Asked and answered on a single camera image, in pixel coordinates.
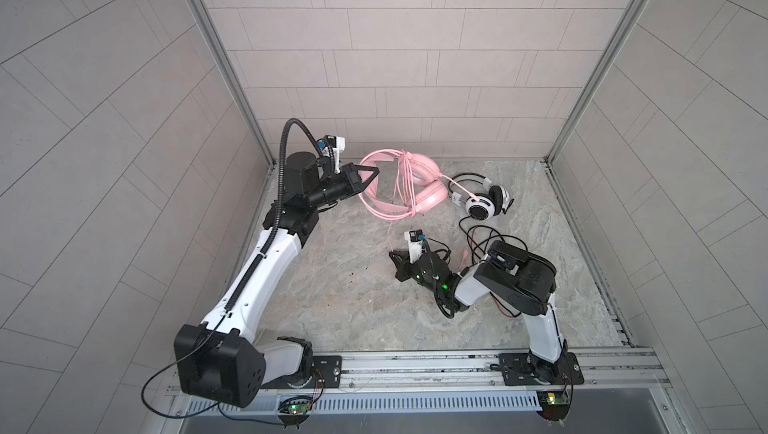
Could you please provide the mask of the pink headphones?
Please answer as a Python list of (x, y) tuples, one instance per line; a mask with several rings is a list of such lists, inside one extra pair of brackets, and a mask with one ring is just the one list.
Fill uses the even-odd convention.
[(422, 154), (405, 150), (381, 149), (365, 156), (360, 165), (376, 166), (377, 162), (396, 162), (394, 200), (388, 203), (378, 198), (378, 179), (375, 179), (358, 197), (374, 216), (397, 221), (427, 212), (449, 197), (448, 187), (452, 178), (443, 174), (436, 162)]

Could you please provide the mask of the white black headphones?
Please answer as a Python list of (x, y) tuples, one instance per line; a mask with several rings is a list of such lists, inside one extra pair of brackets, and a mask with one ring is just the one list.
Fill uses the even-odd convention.
[(452, 203), (474, 220), (484, 221), (506, 215), (514, 198), (503, 186), (475, 172), (461, 172), (448, 185)]

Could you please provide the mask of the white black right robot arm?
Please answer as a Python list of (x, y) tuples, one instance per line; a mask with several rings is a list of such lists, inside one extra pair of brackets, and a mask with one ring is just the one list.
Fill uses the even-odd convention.
[(486, 296), (509, 305), (523, 318), (529, 337), (526, 366), (516, 371), (544, 384), (574, 380), (567, 341), (555, 314), (556, 268), (549, 260), (495, 240), (477, 263), (454, 273), (424, 237), (411, 241), (406, 250), (390, 251), (389, 258), (395, 278), (428, 289), (448, 319)]

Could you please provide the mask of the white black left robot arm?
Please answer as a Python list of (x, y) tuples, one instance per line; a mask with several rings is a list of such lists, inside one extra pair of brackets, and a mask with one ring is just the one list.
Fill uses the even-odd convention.
[(280, 337), (254, 343), (261, 316), (282, 275), (319, 221), (324, 207), (362, 193), (379, 174), (354, 163), (335, 167), (326, 158), (297, 152), (278, 163), (277, 198), (258, 244), (223, 299), (197, 326), (174, 339), (183, 393), (244, 408), (264, 384), (303, 386), (313, 375), (310, 342)]

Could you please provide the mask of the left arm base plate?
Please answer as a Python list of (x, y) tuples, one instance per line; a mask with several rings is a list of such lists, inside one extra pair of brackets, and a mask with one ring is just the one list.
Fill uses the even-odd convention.
[(340, 355), (314, 356), (307, 380), (296, 380), (293, 376), (283, 376), (263, 384), (262, 389), (312, 389), (323, 382), (325, 388), (335, 389), (340, 386), (343, 358)]

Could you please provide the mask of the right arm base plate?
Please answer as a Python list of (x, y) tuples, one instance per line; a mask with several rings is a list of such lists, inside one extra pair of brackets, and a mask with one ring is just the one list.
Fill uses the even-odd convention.
[(559, 359), (550, 363), (531, 352), (502, 353), (491, 369), (502, 374), (506, 386), (523, 385), (583, 385), (584, 376), (576, 355), (564, 351)]

